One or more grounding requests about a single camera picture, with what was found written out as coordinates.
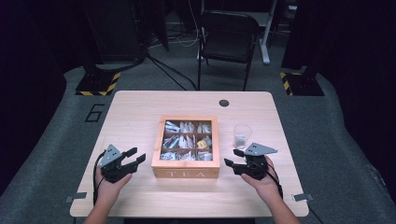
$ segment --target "gray carpet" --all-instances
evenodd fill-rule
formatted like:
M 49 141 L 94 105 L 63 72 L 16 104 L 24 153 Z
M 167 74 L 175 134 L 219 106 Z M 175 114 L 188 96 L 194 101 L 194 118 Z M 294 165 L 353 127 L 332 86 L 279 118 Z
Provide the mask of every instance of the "gray carpet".
M 318 75 L 324 97 L 286 94 L 279 76 L 286 42 L 285 36 L 276 37 L 269 49 L 270 65 L 262 64 L 260 50 L 256 49 L 247 91 L 273 94 L 304 192 L 316 198 L 310 206 L 324 223 L 396 223 L 396 206 L 346 131 L 332 85 Z M 196 83 L 196 50 L 196 44 L 186 48 L 175 43 L 169 52 L 159 46 L 149 53 Z M 207 73 L 233 76 L 241 66 L 213 62 L 204 68 Z M 170 74 L 193 91 L 187 80 Z M 77 191 L 114 96 L 76 96 L 75 88 L 83 75 L 82 68 L 64 75 L 67 89 L 56 114 L 0 198 L 1 223 L 73 222 L 69 215 L 71 204 L 64 203 L 64 198 Z M 203 91 L 241 91 L 243 87 L 243 80 L 235 78 L 204 75 L 202 81 Z M 149 60 L 121 73 L 115 91 L 120 90 L 182 91 Z M 84 122 L 94 104 L 103 104 L 96 107 L 103 111 L 102 116 L 98 122 Z M 301 217 L 301 221 L 319 223 L 312 213 Z M 122 219 L 110 218 L 108 222 L 122 223 Z M 272 223 L 272 219 L 257 218 L 256 222 Z

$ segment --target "human hand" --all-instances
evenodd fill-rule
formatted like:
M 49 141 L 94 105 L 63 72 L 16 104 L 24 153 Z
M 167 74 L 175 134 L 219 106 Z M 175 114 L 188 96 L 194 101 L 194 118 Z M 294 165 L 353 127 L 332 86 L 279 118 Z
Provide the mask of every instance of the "human hand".
M 102 175 L 102 169 L 97 167 L 95 181 L 98 188 L 98 198 L 96 203 L 110 209 L 119 198 L 121 189 L 131 180 L 131 178 L 132 174 L 128 174 L 113 184 L 105 179 Z
M 267 160 L 269 166 L 275 168 L 273 162 L 268 157 L 265 156 L 265 159 Z M 269 167 L 268 172 L 272 176 L 277 178 L 276 172 L 273 168 Z M 243 180 L 245 180 L 251 187 L 253 187 L 257 191 L 257 194 L 260 196 L 260 198 L 262 198 L 265 203 L 269 203 L 272 200 L 281 199 L 277 184 L 270 176 L 267 175 L 261 180 L 254 179 L 246 174 L 241 174 L 241 176 Z

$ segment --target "wooden tea box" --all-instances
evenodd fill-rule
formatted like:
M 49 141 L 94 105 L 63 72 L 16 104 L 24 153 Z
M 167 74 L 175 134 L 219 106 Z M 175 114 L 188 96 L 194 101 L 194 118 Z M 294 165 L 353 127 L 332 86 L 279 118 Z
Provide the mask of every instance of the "wooden tea box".
M 151 163 L 157 178 L 218 178 L 216 116 L 162 116 Z

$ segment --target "chair backrest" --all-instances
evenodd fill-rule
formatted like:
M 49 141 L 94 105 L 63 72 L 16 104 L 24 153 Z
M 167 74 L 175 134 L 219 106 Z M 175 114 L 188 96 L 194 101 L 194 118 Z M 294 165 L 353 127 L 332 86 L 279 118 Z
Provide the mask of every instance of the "chair backrest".
M 201 28 L 207 31 L 218 30 L 224 32 L 239 32 L 256 35 L 259 32 L 259 24 L 252 17 L 232 12 L 205 11 L 199 20 Z

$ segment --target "yellow and black hazard tape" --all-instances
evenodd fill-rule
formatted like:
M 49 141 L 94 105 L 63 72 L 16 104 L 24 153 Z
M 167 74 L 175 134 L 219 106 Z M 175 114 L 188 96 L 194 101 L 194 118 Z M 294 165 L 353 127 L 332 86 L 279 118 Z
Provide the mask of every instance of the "yellow and black hazard tape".
M 283 87 L 285 88 L 286 94 L 287 95 L 293 95 L 293 92 L 291 91 L 290 84 L 288 82 L 288 79 L 286 77 L 286 74 L 288 75 L 300 75 L 301 73 L 280 73 L 280 77 L 282 78 L 283 82 Z
M 114 75 L 110 85 L 106 91 L 76 91 L 76 95 L 94 96 L 94 95 L 110 95 L 116 88 L 117 81 L 119 80 L 120 73 Z

